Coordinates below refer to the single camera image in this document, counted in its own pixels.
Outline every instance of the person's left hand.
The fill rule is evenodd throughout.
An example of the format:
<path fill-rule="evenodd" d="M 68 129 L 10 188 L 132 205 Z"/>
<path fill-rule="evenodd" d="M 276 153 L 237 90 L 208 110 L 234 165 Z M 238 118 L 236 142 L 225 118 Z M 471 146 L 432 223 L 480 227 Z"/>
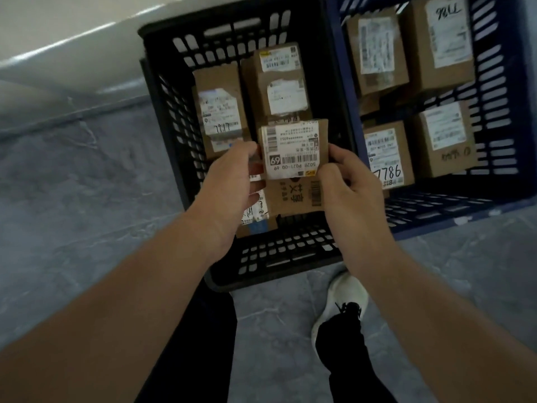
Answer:
<path fill-rule="evenodd" d="M 259 200 L 256 193 L 264 181 L 250 182 L 250 175 L 263 173 L 263 165 L 249 164 L 257 143 L 237 142 L 225 155 L 212 163 L 196 200 L 186 211 L 201 231 L 210 262 L 215 263 L 229 251 L 246 209 Z"/>

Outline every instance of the black pants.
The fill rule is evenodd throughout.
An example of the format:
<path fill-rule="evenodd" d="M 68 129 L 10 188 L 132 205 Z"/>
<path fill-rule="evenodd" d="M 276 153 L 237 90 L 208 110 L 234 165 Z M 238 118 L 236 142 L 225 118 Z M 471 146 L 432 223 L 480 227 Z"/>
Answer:
<path fill-rule="evenodd" d="M 202 282 L 136 403 L 226 402 L 236 329 L 232 296 Z M 373 371 L 356 304 L 321 325 L 316 347 L 331 372 L 334 403 L 395 402 Z"/>

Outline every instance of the gray marble floor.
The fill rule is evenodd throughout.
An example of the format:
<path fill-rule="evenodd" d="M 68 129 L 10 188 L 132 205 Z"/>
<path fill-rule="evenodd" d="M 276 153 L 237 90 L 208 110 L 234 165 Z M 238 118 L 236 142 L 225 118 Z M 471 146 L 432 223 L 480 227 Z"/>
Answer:
<path fill-rule="evenodd" d="M 97 282 L 182 211 L 150 105 L 0 143 L 0 348 Z M 402 243 L 537 350 L 537 208 Z M 229 401 L 330 402 L 309 333 L 342 265 L 233 294 Z M 400 402 L 434 401 L 372 304 L 366 343 Z"/>

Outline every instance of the black plastic crate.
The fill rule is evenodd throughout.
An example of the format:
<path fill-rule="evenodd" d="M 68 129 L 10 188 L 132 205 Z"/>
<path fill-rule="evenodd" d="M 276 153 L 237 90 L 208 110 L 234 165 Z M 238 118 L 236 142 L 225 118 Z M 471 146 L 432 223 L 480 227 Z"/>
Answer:
<path fill-rule="evenodd" d="M 357 152 L 368 164 L 354 91 L 346 28 L 355 14 L 396 7 L 409 0 L 327 0 L 336 53 Z M 480 165 L 471 170 L 396 189 L 386 200 L 386 216 L 401 240 L 469 221 L 499 215 L 535 203 L 537 193 L 534 77 L 529 58 L 523 0 L 468 0 L 476 81 L 413 107 L 372 115 L 381 123 L 403 120 L 425 109 L 468 100 Z"/>
<path fill-rule="evenodd" d="M 329 119 L 330 142 L 356 151 L 332 24 L 325 0 L 245 0 L 139 31 L 146 51 L 142 68 L 185 208 L 209 166 L 192 98 L 194 69 L 298 42 L 314 117 Z M 235 238 L 226 257 L 206 274 L 208 285 L 230 291 L 341 260 L 323 212 L 280 218 L 278 225 L 276 231 Z"/>

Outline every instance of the white shoe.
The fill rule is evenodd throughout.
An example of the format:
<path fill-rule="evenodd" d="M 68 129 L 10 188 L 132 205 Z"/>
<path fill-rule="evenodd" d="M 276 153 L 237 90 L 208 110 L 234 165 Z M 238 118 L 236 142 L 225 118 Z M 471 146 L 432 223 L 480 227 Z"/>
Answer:
<path fill-rule="evenodd" d="M 346 303 L 356 303 L 361 308 L 360 318 L 364 317 L 369 303 L 369 294 L 362 283 L 348 271 L 344 271 L 332 280 L 328 287 L 328 295 L 326 296 L 326 307 L 323 313 L 313 325 L 312 328 L 312 345 L 313 350 L 317 353 L 315 341 L 317 341 L 317 333 L 322 323 L 328 321 L 333 316 L 340 313 L 339 309 Z"/>

